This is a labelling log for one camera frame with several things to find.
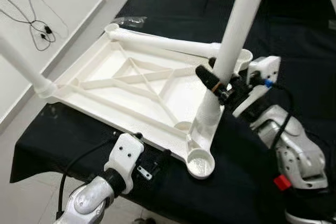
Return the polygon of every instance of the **black fabric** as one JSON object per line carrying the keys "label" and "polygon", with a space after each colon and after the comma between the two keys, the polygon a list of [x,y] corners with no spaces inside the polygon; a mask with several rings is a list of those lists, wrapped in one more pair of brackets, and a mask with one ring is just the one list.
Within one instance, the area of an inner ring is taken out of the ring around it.
{"label": "black fabric", "polygon": [[[118,16],[148,17],[142,28],[128,29],[220,42],[233,2],[128,0]],[[329,0],[264,0],[244,47],[255,58],[282,56],[279,83],[293,92],[295,116],[313,133],[309,136],[324,151],[328,176],[335,180],[331,165],[336,139],[336,34],[328,30],[329,19],[335,19]],[[281,91],[272,90],[268,96],[287,108]],[[16,143],[11,182],[46,171],[62,172],[74,157],[114,132],[120,134],[63,104],[46,105]],[[100,174],[112,147],[113,143],[85,157],[70,175],[88,181]],[[150,183],[134,172],[134,190],[126,197],[181,223],[285,223],[284,200],[270,179],[274,159],[246,122],[225,112],[211,152],[216,167],[208,179],[194,179],[182,162],[170,158]],[[159,154],[146,146],[141,165],[152,167]]]}

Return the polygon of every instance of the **white tube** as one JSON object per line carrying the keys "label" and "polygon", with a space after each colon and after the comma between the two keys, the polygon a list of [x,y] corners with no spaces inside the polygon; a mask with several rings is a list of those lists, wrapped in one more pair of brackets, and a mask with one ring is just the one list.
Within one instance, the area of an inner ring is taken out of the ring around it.
{"label": "white tube", "polygon": [[219,51],[219,43],[201,43],[194,41],[169,39],[160,36],[146,36],[129,32],[119,28],[117,24],[110,24],[105,32],[112,40],[139,43],[142,45],[163,48],[167,50],[184,52],[190,55],[198,55],[205,58],[216,57]]}
{"label": "white tube", "polygon": [[49,97],[56,86],[42,74],[35,71],[29,62],[0,34],[0,55],[2,55],[16,70],[18,70],[42,98]]}
{"label": "white tube", "polygon": [[[260,2],[261,0],[235,0],[213,71],[224,84],[230,81]],[[218,100],[211,92],[206,92],[196,118],[214,117],[218,107]]]}

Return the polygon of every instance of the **black tablecloth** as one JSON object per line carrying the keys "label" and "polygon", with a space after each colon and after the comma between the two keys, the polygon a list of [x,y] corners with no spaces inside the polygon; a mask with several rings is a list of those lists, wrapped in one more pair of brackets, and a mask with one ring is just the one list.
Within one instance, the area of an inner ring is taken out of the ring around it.
{"label": "black tablecloth", "polygon": [[[128,0],[118,16],[148,17],[142,28],[131,28],[137,31],[220,42],[233,2]],[[335,14],[329,0],[263,0],[244,46],[254,57],[282,56],[279,83],[294,94],[295,116],[319,135],[311,139],[325,152],[328,165],[336,139],[336,33],[328,28],[330,19]],[[268,95],[287,107],[280,91]],[[114,131],[63,104],[46,105],[16,144],[10,182],[62,172],[75,156],[113,138]],[[83,181],[99,174],[112,147],[111,143],[83,158],[70,174]],[[284,223],[283,200],[264,161],[266,150],[245,122],[225,112],[211,148],[216,168],[208,179],[194,179],[182,162],[171,158],[151,183],[133,174],[134,190],[126,197],[185,223]],[[157,154],[146,146],[143,166]]]}

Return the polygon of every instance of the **red tag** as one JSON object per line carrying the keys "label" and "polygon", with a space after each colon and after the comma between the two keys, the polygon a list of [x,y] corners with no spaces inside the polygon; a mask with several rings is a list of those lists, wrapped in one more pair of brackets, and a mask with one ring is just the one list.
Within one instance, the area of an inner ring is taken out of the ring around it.
{"label": "red tag", "polygon": [[292,186],[290,181],[283,175],[281,174],[280,176],[276,177],[273,182],[277,185],[277,187],[281,190],[287,190],[289,187]]}

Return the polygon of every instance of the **floor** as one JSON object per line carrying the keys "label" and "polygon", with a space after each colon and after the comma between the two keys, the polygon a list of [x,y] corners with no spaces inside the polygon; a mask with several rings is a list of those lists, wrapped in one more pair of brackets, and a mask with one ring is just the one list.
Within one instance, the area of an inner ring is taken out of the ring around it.
{"label": "floor", "polygon": [[[92,45],[103,31],[104,26],[112,20],[125,1],[109,0],[105,4],[65,54],[64,59],[49,75],[51,80],[55,80]],[[19,183],[9,183],[15,143],[44,105],[45,102],[43,100],[37,96],[32,97],[6,130],[0,132],[1,223],[47,224],[55,221],[58,185],[61,180],[60,174],[44,173]],[[80,181],[68,178],[64,199],[67,199],[69,194],[79,185],[81,185]],[[107,209],[102,223],[126,224],[132,223],[134,219],[139,217],[144,219],[152,217],[158,224],[176,223],[147,211],[143,207],[122,197],[118,197],[112,206]]]}

